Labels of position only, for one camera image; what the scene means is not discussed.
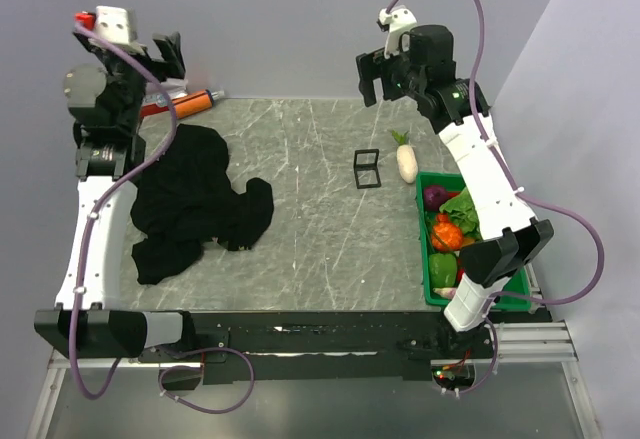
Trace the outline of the black printed t-shirt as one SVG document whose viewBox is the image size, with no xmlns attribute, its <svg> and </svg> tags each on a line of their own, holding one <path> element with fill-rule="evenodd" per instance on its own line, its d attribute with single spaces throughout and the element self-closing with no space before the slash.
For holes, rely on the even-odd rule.
<svg viewBox="0 0 640 439">
<path fill-rule="evenodd" d="M 272 186 L 261 178 L 232 188 L 230 154 L 214 129 L 180 124 L 171 145 L 146 168 L 131 208 L 145 238 L 132 247 L 137 282 L 156 285 L 178 275 L 216 242 L 228 251 L 252 248 L 274 214 Z"/>
</svg>

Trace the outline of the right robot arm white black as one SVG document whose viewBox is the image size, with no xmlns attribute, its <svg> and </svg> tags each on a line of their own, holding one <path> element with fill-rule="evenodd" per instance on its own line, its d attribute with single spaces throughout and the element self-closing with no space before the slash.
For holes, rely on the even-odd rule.
<svg viewBox="0 0 640 439">
<path fill-rule="evenodd" d="M 452 33 L 442 25 L 382 29 L 385 46 L 356 59 L 365 105 L 377 101 L 376 80 L 384 99 L 411 98 L 451 153 L 479 219 L 481 239 L 460 254 L 463 277 L 444 310 L 449 325 L 436 335 L 439 350 L 455 358 L 470 348 L 470 330 L 483 322 L 495 295 L 554 231 L 549 221 L 536 218 L 509 182 L 482 91 L 474 78 L 456 76 Z"/>
</svg>

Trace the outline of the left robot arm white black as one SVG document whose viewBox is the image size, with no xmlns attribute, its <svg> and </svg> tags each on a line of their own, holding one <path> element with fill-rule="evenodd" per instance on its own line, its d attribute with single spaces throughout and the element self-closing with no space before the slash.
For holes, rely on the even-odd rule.
<svg viewBox="0 0 640 439">
<path fill-rule="evenodd" d="M 67 359 L 137 358 L 162 346 L 185 361 L 198 347 L 190 313 L 119 304 L 124 236 L 146 148 L 139 114 L 151 80 L 184 78 L 181 36 L 154 35 L 158 59 L 145 49 L 116 54 L 75 36 L 98 59 L 70 70 L 63 84 L 74 119 L 77 223 L 63 285 L 53 307 L 36 312 L 34 329 Z"/>
</svg>

